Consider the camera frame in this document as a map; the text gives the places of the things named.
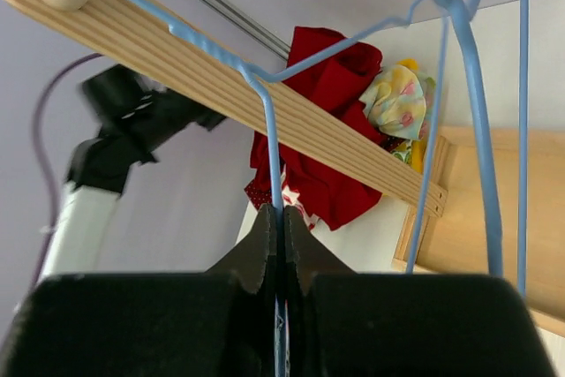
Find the white red poppy skirt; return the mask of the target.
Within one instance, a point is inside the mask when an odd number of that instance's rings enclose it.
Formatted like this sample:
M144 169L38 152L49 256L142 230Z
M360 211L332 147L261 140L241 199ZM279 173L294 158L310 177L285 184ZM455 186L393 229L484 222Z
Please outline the white red poppy skirt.
M300 199L300 193L297 189L290 187L290 180L288 177L287 167L282 167L282 200L285 206L295 207L305 222L308 230L312 230L320 218L316 214L309 214Z

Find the plain red skirt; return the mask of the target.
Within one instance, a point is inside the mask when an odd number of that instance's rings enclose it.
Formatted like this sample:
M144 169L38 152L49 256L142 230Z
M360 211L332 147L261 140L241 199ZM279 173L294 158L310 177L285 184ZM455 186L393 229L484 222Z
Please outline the plain red skirt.
M298 26L294 30L287 65L343 40L343 35L326 28ZM359 97L380 72L381 52L358 42L315 66L285 80L285 85L347 124L373 143L385 135L368 122ZM279 147L281 166L287 167L290 187L297 189L309 214L316 214L331 230L358 218L374 207L382 196L357 180L317 162L285 145ZM250 166L256 171L257 186L270 188L266 136L255 133Z

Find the lemon print skirt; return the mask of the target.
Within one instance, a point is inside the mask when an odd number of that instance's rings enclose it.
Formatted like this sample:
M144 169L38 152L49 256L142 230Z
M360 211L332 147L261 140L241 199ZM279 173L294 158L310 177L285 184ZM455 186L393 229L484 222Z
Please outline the lemon print skirt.
M408 165L411 165L411 152L412 152L412 141L409 139L404 140L397 147L395 147L391 154Z

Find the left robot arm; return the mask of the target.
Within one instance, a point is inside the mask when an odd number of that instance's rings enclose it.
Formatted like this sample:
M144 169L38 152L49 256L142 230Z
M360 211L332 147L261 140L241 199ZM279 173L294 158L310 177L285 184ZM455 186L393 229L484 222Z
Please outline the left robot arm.
M156 163L154 151L189 124L212 131L226 118L170 88L153 88L137 72L116 64L79 86L101 127L76 146L59 185L41 135L43 112L57 84L89 60L86 56L63 68L34 111L32 141L50 209L34 284L52 275L94 270L132 166Z

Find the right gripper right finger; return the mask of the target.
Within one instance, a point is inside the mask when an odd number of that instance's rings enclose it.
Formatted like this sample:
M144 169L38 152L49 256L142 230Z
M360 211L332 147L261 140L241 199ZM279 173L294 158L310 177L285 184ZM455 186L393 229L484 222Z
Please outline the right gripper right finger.
M361 274L283 216L293 376L551 376L531 316L503 279Z

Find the pastel floral skirt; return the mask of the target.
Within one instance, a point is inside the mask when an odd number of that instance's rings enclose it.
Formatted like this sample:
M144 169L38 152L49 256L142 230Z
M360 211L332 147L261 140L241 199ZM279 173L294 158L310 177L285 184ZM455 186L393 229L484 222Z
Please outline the pastel floral skirt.
M407 64L390 65L361 94L367 120L380 132L399 139L422 140L429 133L435 80Z

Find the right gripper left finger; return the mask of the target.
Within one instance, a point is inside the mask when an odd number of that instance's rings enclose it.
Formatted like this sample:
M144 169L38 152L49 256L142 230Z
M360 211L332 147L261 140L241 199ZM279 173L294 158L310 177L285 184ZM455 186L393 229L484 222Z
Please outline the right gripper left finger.
M275 211L204 273L43 280L1 349L4 376L272 376Z

